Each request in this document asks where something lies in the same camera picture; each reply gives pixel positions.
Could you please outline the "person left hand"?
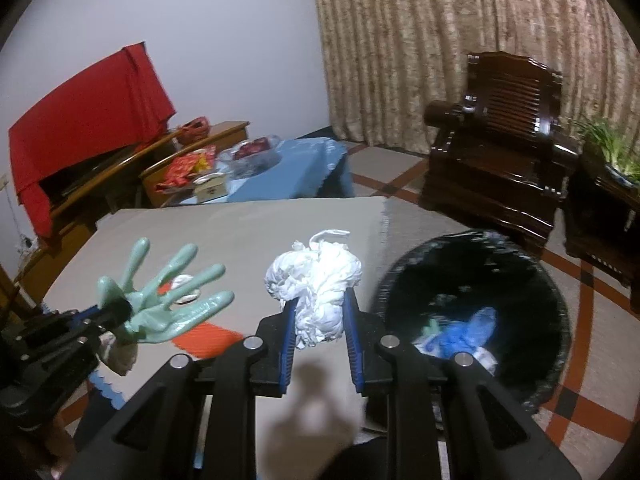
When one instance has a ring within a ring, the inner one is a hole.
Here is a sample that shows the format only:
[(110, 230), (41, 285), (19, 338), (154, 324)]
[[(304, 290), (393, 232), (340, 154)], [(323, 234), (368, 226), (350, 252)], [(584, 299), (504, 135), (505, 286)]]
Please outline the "person left hand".
[(40, 479), (61, 479), (76, 458), (72, 436), (66, 431), (61, 412), (44, 424), (37, 434), (36, 473)]

